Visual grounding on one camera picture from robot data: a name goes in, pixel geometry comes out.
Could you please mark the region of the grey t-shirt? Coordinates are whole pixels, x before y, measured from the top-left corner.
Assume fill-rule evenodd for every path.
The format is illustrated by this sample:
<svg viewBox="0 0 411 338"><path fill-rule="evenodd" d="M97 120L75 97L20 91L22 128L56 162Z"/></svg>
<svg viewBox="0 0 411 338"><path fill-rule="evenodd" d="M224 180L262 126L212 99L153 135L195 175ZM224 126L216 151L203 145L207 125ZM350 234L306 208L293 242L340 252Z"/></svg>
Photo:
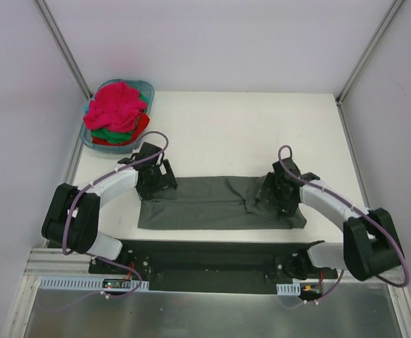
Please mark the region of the grey t-shirt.
<svg viewBox="0 0 411 338"><path fill-rule="evenodd" d="M300 211L291 217L275 205L256 200L266 176L180 177L169 188L141 202L138 227L146 230L303 229Z"/></svg>

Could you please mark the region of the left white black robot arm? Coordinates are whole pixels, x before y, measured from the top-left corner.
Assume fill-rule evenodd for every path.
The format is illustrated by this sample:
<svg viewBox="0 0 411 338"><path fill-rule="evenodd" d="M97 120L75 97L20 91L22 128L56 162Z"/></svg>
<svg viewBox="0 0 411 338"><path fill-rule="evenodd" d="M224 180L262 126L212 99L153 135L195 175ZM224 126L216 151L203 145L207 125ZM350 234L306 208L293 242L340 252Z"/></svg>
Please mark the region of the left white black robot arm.
<svg viewBox="0 0 411 338"><path fill-rule="evenodd" d="M128 190L149 201L170 188L177 188L177 181L164 149L144 142L138 152L119 160L111 171L83 187L59 185L44 219L42 236L61 245L66 254L103 257L112 273L123 273L129 265L128 250L119 239L99 230L101 208Z"/></svg>

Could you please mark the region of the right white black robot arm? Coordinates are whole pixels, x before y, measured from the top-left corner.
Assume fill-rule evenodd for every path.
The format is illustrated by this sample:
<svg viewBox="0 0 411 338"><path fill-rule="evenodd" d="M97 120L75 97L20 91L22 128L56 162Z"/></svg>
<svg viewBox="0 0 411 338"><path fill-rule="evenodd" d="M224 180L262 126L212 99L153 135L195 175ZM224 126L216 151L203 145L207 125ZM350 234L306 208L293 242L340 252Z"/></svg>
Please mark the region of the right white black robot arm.
<svg viewBox="0 0 411 338"><path fill-rule="evenodd" d="M342 233L340 244L318 240L307 245L294 258L292 275L298 279L316 276L322 268L347 270L365 281L383 279L383 273L401 267L404 287L410 272L393 219L383 208L359 208L326 186L314 173L301 173L291 157L273 163L272 172L255 186L251 198L257 211L277 220L298 215L301 204L333 223Z"/></svg>

